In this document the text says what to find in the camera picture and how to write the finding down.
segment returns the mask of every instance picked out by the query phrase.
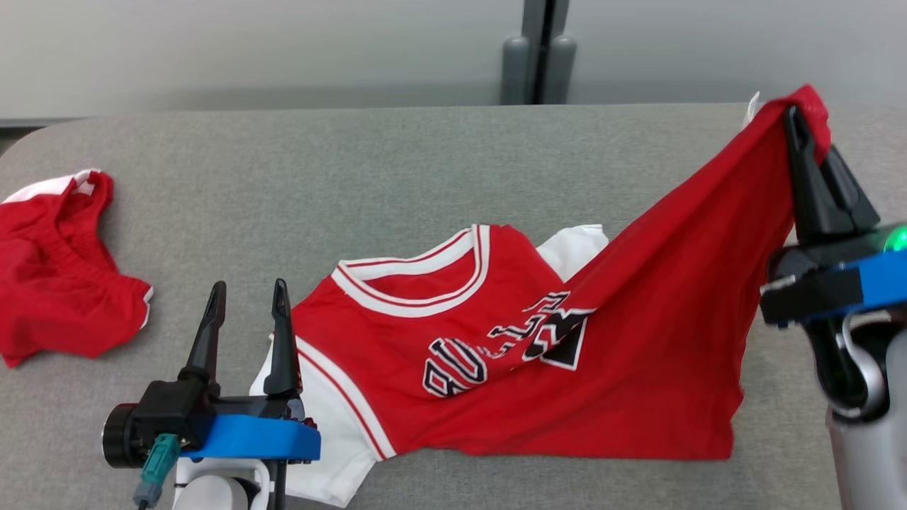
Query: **floor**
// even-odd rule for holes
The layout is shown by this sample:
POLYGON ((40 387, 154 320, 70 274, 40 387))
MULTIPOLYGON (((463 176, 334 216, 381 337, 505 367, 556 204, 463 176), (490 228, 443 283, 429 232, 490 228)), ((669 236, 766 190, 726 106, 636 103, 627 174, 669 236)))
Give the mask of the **floor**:
POLYGON ((0 129, 0 156, 3 155, 14 143, 28 133, 38 128, 4 128, 0 129))

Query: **black lettering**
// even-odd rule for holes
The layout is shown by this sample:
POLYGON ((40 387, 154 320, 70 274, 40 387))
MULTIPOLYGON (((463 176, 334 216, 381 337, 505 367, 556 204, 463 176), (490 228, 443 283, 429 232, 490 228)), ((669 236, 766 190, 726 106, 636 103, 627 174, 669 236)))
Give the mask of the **black lettering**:
POLYGON ((438 338, 429 346, 434 354, 466 381, 482 384, 488 379, 488 368, 473 348, 457 338, 438 338))
POLYGON ((491 349, 482 347, 482 346, 479 346, 478 349, 479 349, 479 352, 484 354, 487 358, 497 359, 497 358, 503 358, 503 356, 505 354, 507 354, 510 351, 510 349, 512 349, 514 347, 516 347, 516 344, 514 344, 513 342, 504 342, 503 345, 501 345, 498 348, 497 352, 492 352, 491 349))
POLYGON ((437 397, 453 397, 463 393, 466 388, 456 382, 447 372, 441 370, 431 359, 425 361, 425 377, 422 387, 437 397))
POLYGON ((523 309, 523 311, 533 311, 538 309, 538 311, 543 311, 546 313, 551 313, 554 310, 558 309, 561 306, 561 303, 570 295, 569 292, 552 292, 538 301, 535 301, 532 306, 523 309))
POLYGON ((537 314, 529 317, 526 320, 525 324, 523 324, 525 328, 518 328, 516 326, 507 326, 506 328, 503 326, 495 326, 491 331, 488 332, 488 338, 507 335, 508 337, 513 337, 518 340, 525 340, 531 337, 533 333, 535 333, 535 329, 539 327, 541 320, 544 318, 545 316, 542 314, 537 314))
POLYGON ((567 333, 567 336, 561 338, 558 345, 541 355, 541 362, 554 365, 555 367, 576 370, 580 362, 580 349, 582 340, 586 335, 586 322, 588 318, 583 318, 580 325, 575 326, 567 333))
POLYGON ((552 350, 566 338, 574 328, 584 323, 591 309, 556 310, 548 320, 539 328, 529 347, 523 352, 523 361, 536 359, 542 354, 552 350))

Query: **teal connector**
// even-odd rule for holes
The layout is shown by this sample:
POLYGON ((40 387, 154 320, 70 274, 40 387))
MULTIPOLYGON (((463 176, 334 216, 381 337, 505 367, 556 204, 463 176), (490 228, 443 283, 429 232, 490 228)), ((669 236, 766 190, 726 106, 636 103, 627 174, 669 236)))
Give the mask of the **teal connector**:
POLYGON ((141 469, 141 483, 132 495, 139 510, 154 508, 161 499, 164 480, 180 458, 180 439, 173 434, 161 434, 154 440, 148 460, 141 469))

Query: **cable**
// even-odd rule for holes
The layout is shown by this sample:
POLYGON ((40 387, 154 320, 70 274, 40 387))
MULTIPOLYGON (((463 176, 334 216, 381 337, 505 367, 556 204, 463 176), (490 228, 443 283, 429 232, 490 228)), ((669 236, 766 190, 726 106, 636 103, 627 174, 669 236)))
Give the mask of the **cable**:
POLYGON ((840 337, 844 342, 844 350, 856 365, 863 387, 865 387, 866 396, 863 403, 855 407, 842 407, 838 403, 829 400, 835 412, 849 418, 870 415, 872 412, 879 410, 884 405, 885 397, 888 394, 885 376, 879 363, 876 362, 873 355, 853 342, 851 321, 854 316, 856 316, 855 312, 849 312, 844 316, 840 337))
POLYGON ((139 510, 154 508, 161 499, 164 479, 180 457, 180 439, 173 434, 160 434, 141 470, 141 483, 135 488, 132 502, 139 510))

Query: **clothing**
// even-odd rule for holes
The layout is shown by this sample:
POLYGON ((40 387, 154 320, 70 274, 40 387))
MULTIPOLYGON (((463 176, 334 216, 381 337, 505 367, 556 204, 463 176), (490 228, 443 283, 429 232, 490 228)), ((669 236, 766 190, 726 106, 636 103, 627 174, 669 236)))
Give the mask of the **clothing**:
POLYGON ((148 320, 151 286, 122 275, 97 236, 112 200, 113 180, 92 169, 0 203, 0 353, 8 367, 41 350, 96 358, 148 320))
MULTIPOLYGON (((608 238, 601 225, 580 225, 559 230, 536 252, 555 272, 558 280, 565 281, 607 244, 608 238)), ((356 260, 346 265, 362 267, 366 262, 368 260, 356 260)), ((417 277, 409 279, 411 282, 416 280, 417 277)), ((288 466, 287 494, 346 507, 378 457, 371 441, 362 433, 355 408, 349 405, 344 394, 307 358, 300 356, 299 363, 304 379, 302 398, 306 413, 316 420, 321 432, 321 460, 310 465, 288 466)), ((252 383, 250 395, 264 395, 264 380, 270 368, 269 348, 267 358, 252 383)))
POLYGON ((806 86, 566 283, 506 227, 414 260, 339 264, 293 309, 303 373, 336 388, 375 459, 728 458, 759 287, 793 226, 790 105, 822 161, 827 113, 806 86))

